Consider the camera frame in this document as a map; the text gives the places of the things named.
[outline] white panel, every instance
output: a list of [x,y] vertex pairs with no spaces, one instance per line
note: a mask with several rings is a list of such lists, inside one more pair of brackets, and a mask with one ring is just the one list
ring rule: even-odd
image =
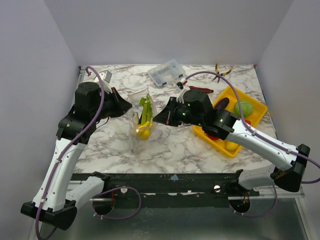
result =
[[0,236],[25,240],[79,69],[42,0],[2,0],[0,29]]
[[293,0],[44,0],[81,65],[256,64]]
[[[272,120],[280,140],[304,143],[320,162],[320,1],[295,0],[257,67]],[[320,177],[308,164],[303,180]],[[320,183],[303,185],[315,226],[320,225]]]

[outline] pliers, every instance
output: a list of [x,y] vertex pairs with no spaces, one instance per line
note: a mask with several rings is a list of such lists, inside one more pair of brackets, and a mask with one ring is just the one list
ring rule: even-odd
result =
[[[220,74],[221,76],[225,76],[225,75],[229,74],[231,72],[231,70],[232,70],[232,67],[228,71],[220,73],[219,69],[218,69],[218,63],[215,65],[215,72],[217,74]],[[220,81],[220,77],[219,76],[215,76],[215,78],[212,81],[214,81],[217,78],[218,78],[218,83],[219,83],[219,81]]]

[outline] cable clip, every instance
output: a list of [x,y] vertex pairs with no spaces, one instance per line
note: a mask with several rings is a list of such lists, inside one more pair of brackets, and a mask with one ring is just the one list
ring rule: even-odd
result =
[[257,129],[255,129],[251,135],[252,135],[252,136],[255,136],[256,133],[257,133]]

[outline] purple cable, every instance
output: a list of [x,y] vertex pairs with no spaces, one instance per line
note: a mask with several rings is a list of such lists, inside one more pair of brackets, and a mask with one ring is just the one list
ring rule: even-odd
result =
[[[59,157],[57,158],[57,160],[59,160],[59,162],[62,160],[62,157],[66,154],[67,150],[92,126],[92,124],[94,124],[102,110],[102,107],[104,105],[104,100],[105,100],[105,90],[104,90],[104,83],[103,80],[101,79],[99,73],[92,67],[92,66],[87,66],[85,68],[85,71],[89,74],[89,69],[92,70],[94,72],[94,74],[97,76],[99,83],[100,83],[100,88],[101,88],[101,100],[100,100],[100,105],[98,110],[96,111],[96,114],[94,115],[94,117],[92,118],[91,122],[89,122],[89,124],[74,138],[71,140],[71,142],[69,142],[69,144],[62,150],[62,152],[60,153]],[[59,163],[56,162],[52,168],[52,171],[50,173],[50,176],[48,178],[48,182],[45,185],[44,191],[43,191],[43,195],[42,195],[42,199],[46,199],[48,190],[50,188],[51,182],[54,178],[54,175],[56,173],[56,170],[58,168]],[[49,239],[57,230],[57,228],[55,227],[52,232],[46,237],[46,238],[42,238],[40,235],[40,230],[39,230],[39,221],[40,221],[40,213],[42,210],[44,203],[40,202],[38,210],[36,211],[36,216],[35,216],[35,234],[36,237],[39,240],[47,240]]]
[[278,194],[277,194],[277,190],[275,188],[275,186],[272,186],[273,187],[273,190],[274,190],[274,203],[273,203],[273,206],[268,210],[266,211],[265,213],[262,213],[262,214],[259,214],[259,215],[250,215],[250,214],[243,214],[243,213],[240,213],[238,211],[236,211],[232,206],[231,204],[229,203],[229,207],[233,210],[233,212],[235,214],[238,214],[242,217],[247,217],[247,218],[260,218],[260,217],[264,217],[268,214],[270,214],[274,209],[275,207],[277,206],[277,203],[278,203]]
[[139,197],[139,205],[138,205],[137,209],[134,211],[134,213],[132,213],[132,214],[129,215],[129,216],[122,216],[122,217],[105,216],[105,215],[99,215],[99,214],[96,212],[95,206],[92,206],[92,209],[93,209],[93,211],[94,211],[94,215],[97,215],[97,216],[99,216],[99,217],[101,217],[101,218],[104,218],[104,219],[125,220],[125,219],[132,218],[134,215],[136,215],[136,214],[140,211],[141,202],[142,202],[140,193],[138,192],[137,189],[135,189],[135,188],[133,188],[133,187],[131,187],[131,186],[119,186],[119,187],[110,189],[110,190],[108,190],[108,191],[104,191],[104,192],[98,194],[97,196],[101,196],[101,195],[103,195],[103,194],[108,194],[108,193],[111,193],[111,192],[113,192],[113,191],[115,191],[115,190],[119,190],[119,189],[131,189],[131,190],[135,191],[136,194],[138,194],[138,197]]
[[[245,128],[248,129],[249,132],[253,133],[254,131],[246,123],[245,116],[244,116],[244,113],[243,113],[243,110],[242,110],[242,106],[240,104],[240,98],[239,98],[239,95],[238,95],[236,89],[234,88],[234,86],[232,86],[232,84],[225,77],[219,75],[218,73],[216,73],[214,71],[198,71],[198,72],[195,72],[195,73],[187,76],[185,79],[188,80],[189,78],[191,78],[191,77],[193,77],[195,75],[198,75],[198,74],[213,74],[213,75],[218,76],[219,78],[221,78],[223,81],[225,81],[231,87],[231,89],[233,90],[233,92],[235,94],[235,97],[236,97],[236,100],[238,102],[238,105],[239,105],[239,110],[240,110],[240,113],[241,113],[242,123],[245,126]],[[269,143],[270,145],[272,145],[272,146],[274,146],[276,148],[279,148],[279,149],[281,149],[281,150],[283,150],[285,152],[289,152],[290,154],[296,155],[296,156],[298,156],[300,158],[303,158],[303,159],[309,161],[310,163],[314,164],[317,168],[320,169],[320,164],[317,163],[316,161],[312,160],[310,157],[304,156],[304,155],[302,155],[301,153],[298,153],[298,152],[290,151],[289,149],[287,149],[287,148],[285,148],[285,147],[283,147],[283,146],[281,146],[281,145],[279,145],[279,144],[267,139],[266,137],[264,137],[264,136],[262,136],[262,135],[260,135],[258,133],[255,133],[255,135],[258,138],[264,140],[265,142]],[[315,184],[315,183],[318,183],[318,182],[320,182],[320,177],[318,179],[315,179],[315,180],[312,180],[312,181],[302,181],[301,183],[302,184]]]

